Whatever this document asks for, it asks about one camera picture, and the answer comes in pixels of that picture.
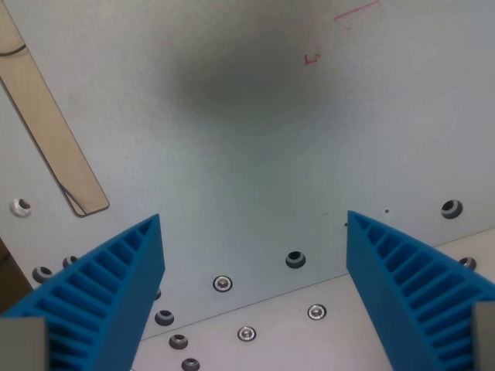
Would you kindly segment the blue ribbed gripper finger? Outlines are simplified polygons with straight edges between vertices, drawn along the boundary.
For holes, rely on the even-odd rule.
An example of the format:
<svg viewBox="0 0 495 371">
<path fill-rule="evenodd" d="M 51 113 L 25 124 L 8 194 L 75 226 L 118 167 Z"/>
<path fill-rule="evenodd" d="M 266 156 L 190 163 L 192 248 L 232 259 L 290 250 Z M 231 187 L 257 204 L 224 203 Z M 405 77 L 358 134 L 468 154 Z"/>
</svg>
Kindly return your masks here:
<svg viewBox="0 0 495 371">
<path fill-rule="evenodd" d="M 4 318 L 43 318 L 51 370 L 130 370 L 165 272 L 159 215 L 41 284 Z"/>
<path fill-rule="evenodd" d="M 347 214 L 346 268 L 394 370 L 472 370 L 472 306 L 494 284 L 370 217 Z"/>
</svg>

